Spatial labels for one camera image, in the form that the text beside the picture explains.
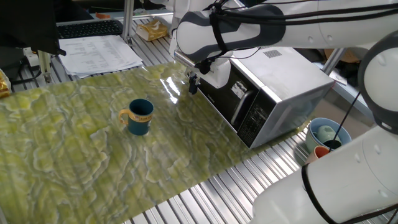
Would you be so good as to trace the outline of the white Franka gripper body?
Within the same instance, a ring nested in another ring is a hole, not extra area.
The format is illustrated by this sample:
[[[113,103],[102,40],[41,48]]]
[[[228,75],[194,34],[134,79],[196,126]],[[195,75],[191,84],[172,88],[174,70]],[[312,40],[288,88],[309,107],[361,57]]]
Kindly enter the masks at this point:
[[[205,59],[189,65],[188,69],[212,87],[219,89],[228,82],[231,63],[226,58]]]

